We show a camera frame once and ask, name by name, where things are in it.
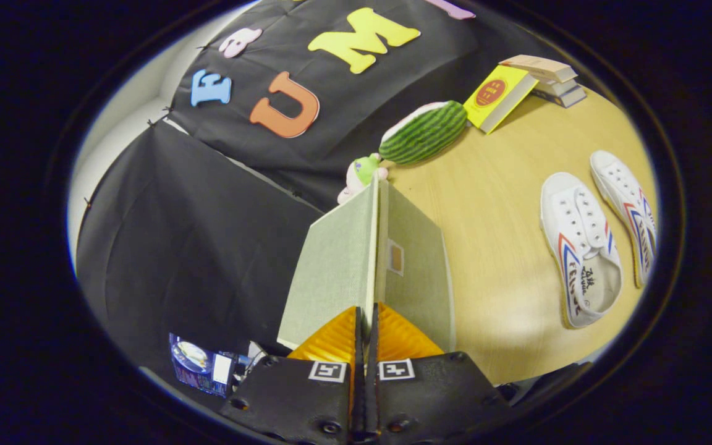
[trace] yellow letter m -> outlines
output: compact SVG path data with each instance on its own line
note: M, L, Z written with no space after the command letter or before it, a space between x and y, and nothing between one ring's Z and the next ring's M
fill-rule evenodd
M418 29L406 28L388 18L375 14L371 8L356 9L348 14L348 23L355 33L323 33L314 37L307 47L309 51L323 49L350 64L350 72L359 74L375 63L372 54L360 54L354 50L386 54L386 47L378 36L384 37L392 47L410 42L421 33Z

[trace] shoe insole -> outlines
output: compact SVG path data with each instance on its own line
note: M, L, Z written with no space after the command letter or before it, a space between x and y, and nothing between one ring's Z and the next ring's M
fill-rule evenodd
M582 268L582 292L588 309L604 312L617 298L621 288L619 268L602 256L584 260Z

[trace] yellow book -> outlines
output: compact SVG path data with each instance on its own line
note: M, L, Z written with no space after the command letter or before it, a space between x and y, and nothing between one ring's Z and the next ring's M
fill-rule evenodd
M463 104L469 121L491 133L537 85L526 70L499 65Z

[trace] wooden table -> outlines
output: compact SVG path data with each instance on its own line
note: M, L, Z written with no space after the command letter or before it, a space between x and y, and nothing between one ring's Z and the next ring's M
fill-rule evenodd
M563 109L528 96L489 135L467 127L440 155L389 168L389 180L441 226L452 268L457 348L494 384L542 375L590 355L616 336L635 309L627 229L590 175L590 155L607 150L641 183L653 211L658 191L642 141L625 114L597 93ZM601 200L622 260L622 294L604 318L566 329L559 270L539 227L540 188L570 172Z

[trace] book cover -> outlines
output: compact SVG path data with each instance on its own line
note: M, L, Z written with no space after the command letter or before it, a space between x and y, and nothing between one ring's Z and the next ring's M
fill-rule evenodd
M377 175L310 226L277 341L296 349L353 306L362 308L367 338L374 302L385 302L444 351L454 349L452 281L441 228Z
M567 82L576 77L576 72L566 63L543 59L537 56L526 56L526 54L520 54L519 56L502 60L502 62L499 62L499 65L526 70L539 78L560 83Z
M491 133L536 84L528 71L499 65L463 107L475 127Z
M535 90L540 90L543 93L551 94L552 96L562 96L573 88L577 87L576 79L570 79L567 82L557 82L550 79L538 78L540 82L535 85Z
M545 91L537 90L537 88L532 90L532 94L537 96L538 98L545 99L546 101L553 102L554 104L565 108L571 107L571 105L582 101L582 99L586 98L587 96L587 93L585 92L584 88L580 87L580 85L576 85L575 88L571 88L570 91L562 94L561 96L554 96L554 94L549 94Z

